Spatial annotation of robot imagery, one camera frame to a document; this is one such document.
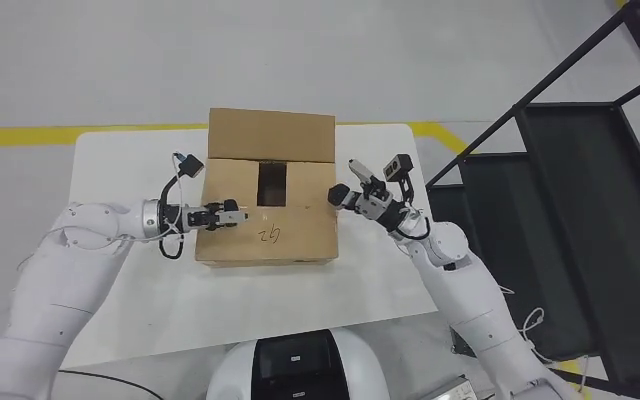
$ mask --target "stair step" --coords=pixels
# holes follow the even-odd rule
[[[610,103],[531,104],[516,121],[608,377],[640,383],[637,139]]]
[[[528,332],[547,358],[596,351],[526,153],[472,155],[460,164],[474,231],[487,268],[522,328],[536,307],[545,322]]]

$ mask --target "white table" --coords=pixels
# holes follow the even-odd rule
[[[78,139],[70,201],[133,203],[157,198],[172,176],[174,151],[207,156],[207,132],[85,134]],[[430,212],[406,125],[336,127],[338,181],[358,188],[347,161],[381,175],[397,153],[415,164],[414,205]],[[200,203],[204,174],[183,179],[184,200]],[[397,185],[390,185],[399,198]],[[178,201],[172,191],[170,201]],[[195,233],[179,261],[157,243],[135,244],[100,311],[71,347],[64,367],[194,349],[261,337],[436,311],[417,271],[372,221],[338,218],[340,256],[322,265],[211,268],[194,258]]]

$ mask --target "camera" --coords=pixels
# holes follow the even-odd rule
[[[384,178],[387,182],[400,182],[413,169],[413,162],[408,154],[398,154],[384,167]]]

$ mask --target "box flap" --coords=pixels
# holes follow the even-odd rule
[[[212,108],[209,158],[335,162],[335,117]]]

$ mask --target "cardboard box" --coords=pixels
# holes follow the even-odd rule
[[[236,199],[249,220],[199,231],[196,260],[214,266],[326,263],[338,256],[335,117],[212,109],[202,203]]]

